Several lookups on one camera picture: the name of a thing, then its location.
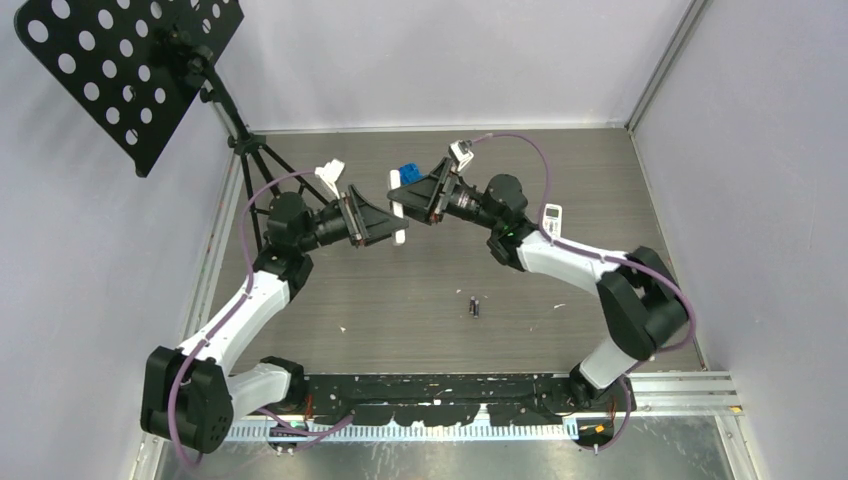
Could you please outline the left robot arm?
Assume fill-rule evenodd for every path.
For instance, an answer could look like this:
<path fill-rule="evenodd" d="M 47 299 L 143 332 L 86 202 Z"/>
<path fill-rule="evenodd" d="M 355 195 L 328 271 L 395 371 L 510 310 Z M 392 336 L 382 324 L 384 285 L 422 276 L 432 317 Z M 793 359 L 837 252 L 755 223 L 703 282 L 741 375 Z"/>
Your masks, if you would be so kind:
<path fill-rule="evenodd" d="M 232 424 L 263 407 L 298 412 L 307 398 L 302 365 L 266 357 L 233 374 L 246 347 L 305 286 L 311 251 L 347 241 L 365 247 L 407 228 L 402 206 L 383 209 L 355 186 L 320 209 L 286 191 L 269 204 L 264 245 L 236 294 L 195 335 L 175 348 L 160 346 L 145 366 L 140 426 L 175 444 L 209 454 Z"/>

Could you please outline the white remote control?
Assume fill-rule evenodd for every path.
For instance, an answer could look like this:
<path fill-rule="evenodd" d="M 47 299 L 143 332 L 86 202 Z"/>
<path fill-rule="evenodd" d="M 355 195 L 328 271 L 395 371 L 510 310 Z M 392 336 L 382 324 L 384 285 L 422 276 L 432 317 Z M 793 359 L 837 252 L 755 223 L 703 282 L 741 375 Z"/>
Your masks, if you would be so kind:
<path fill-rule="evenodd" d="M 562 207 L 558 204 L 547 203 L 543 209 L 542 227 L 551 238 L 562 236 Z"/>
<path fill-rule="evenodd" d="M 398 169 L 390 170 L 388 176 L 388 186 L 389 190 L 395 190 L 402 186 L 401 175 Z M 395 202 L 393 200 L 389 201 L 392 213 L 398 217 L 402 218 L 404 216 L 403 206 Z M 406 242 L 406 229 L 400 229 L 393 233 L 392 237 L 394 246 L 401 246 Z"/>

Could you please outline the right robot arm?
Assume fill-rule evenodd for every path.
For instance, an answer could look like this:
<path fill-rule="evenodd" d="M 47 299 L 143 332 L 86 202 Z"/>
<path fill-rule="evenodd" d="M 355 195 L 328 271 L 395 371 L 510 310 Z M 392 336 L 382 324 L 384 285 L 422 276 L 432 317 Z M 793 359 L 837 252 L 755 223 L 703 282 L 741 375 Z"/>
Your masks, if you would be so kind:
<path fill-rule="evenodd" d="M 411 183 L 393 170 L 388 185 L 395 214 L 427 225 L 450 215 L 483 227 L 500 264 L 597 296 L 607 335 L 569 375 L 572 400 L 584 410 L 598 409 L 613 383 L 667 347 L 690 320 L 680 288 L 654 250 L 610 251 L 550 236 L 527 216 L 528 200 L 512 175 L 498 174 L 477 190 L 446 158 Z"/>

